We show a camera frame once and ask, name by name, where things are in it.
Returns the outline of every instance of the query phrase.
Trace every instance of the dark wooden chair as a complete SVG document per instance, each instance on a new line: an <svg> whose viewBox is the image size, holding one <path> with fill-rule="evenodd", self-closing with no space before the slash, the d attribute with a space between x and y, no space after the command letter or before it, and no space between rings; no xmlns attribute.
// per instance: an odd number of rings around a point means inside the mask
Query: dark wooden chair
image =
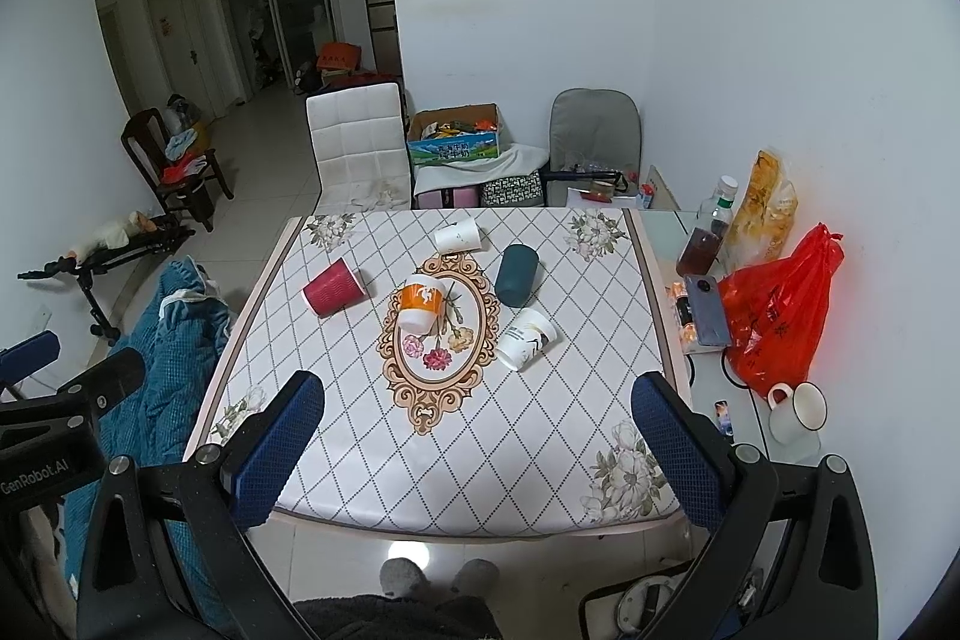
<svg viewBox="0 0 960 640"><path fill-rule="evenodd" d="M151 127L154 124L152 121L157 121L155 130ZM163 170L172 166L164 152L170 141L170 133L163 123L160 111L154 108L138 112L124 127L120 140L133 165L157 195L157 201L160 201L160 207L167 215L186 211L197 223L203 223L203 228L213 231L213 223L210 220L213 217L213 203L203 183L206 180L216 180L220 183L224 196L227 196L227 199L233 199L233 194L227 187L227 180L224 180L224 172L217 162L216 150L209 148L203 151L206 157L206 166L203 170L167 185L161 181L161 178ZM138 154L133 147L134 144L142 154ZM179 203L171 205L171 196Z"/></svg>

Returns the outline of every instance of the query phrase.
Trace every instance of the brown liquid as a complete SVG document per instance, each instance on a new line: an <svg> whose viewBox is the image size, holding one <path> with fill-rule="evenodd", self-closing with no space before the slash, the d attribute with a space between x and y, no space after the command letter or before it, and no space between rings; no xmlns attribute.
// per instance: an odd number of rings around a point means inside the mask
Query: brown liquid
<svg viewBox="0 0 960 640"><path fill-rule="evenodd" d="M677 274L683 277L686 274L707 274L713 262L716 261L722 237L704 231L702 228L693 229L680 261L677 262Z"/></svg>

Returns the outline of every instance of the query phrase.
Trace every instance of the cable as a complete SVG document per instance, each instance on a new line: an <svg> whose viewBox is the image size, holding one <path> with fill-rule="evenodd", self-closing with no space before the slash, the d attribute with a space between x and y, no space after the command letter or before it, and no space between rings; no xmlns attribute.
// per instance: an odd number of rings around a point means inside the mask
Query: cable
<svg viewBox="0 0 960 640"><path fill-rule="evenodd" d="M741 386L741 384L739 384L736 380L733 380L733 378L731 378L730 372L727 371L727 351L729 349L730 348L724 348L723 353L720 354L720 368L723 370L723 375L724 377L727 378L728 381L730 381L730 385L736 387L736 389L749 390L750 386L747 386L747 384L743 384L743 386Z"/></svg>
<svg viewBox="0 0 960 640"><path fill-rule="evenodd" d="M735 386L738 389L745 389L750 393L750 403L754 406L754 415L755 418L757 418L757 429L760 429L760 439L763 441L763 453L765 456L767 456L769 461L770 448L767 446L767 435L763 434L763 424L760 422L760 411L757 410L757 396L755 396L755 394L752 392L750 386L747 386L747 384L743 384L743 386L741 386L741 384L731 378L730 372L727 371L727 351L729 349L730 348L724 348L723 353L720 354L720 368L723 370L724 377L727 378L731 386Z"/></svg>

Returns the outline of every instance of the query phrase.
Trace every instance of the white paper cup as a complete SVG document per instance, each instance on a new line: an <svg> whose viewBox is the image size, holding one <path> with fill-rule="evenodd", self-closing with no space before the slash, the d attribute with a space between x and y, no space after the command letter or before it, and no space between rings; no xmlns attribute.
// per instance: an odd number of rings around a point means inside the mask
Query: white paper cup
<svg viewBox="0 0 960 640"><path fill-rule="evenodd" d="M521 310L500 335L493 353L507 369L520 372L536 354L556 341L557 330L546 317L536 310Z"/></svg>
<svg viewBox="0 0 960 640"><path fill-rule="evenodd" d="M412 274L400 290L400 313L397 325L416 336L430 332L443 311L446 285L436 277Z"/></svg>
<svg viewBox="0 0 960 640"><path fill-rule="evenodd" d="M442 256L450 253L464 253L467 250L479 250L483 247L480 242L480 229L473 218L461 220L452 226L443 226L433 235L433 242L437 245L437 252Z"/></svg>

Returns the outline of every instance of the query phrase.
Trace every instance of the dark green cup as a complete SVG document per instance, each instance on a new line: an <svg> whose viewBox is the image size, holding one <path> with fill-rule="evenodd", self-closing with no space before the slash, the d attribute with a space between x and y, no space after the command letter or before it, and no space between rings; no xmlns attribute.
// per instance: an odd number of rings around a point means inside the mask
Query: dark green cup
<svg viewBox="0 0 960 640"><path fill-rule="evenodd" d="M526 247L525 244L510 245L503 252L500 271L493 286L496 298L507 307L523 307L533 290L537 266L539 256L536 255L536 250Z"/></svg>

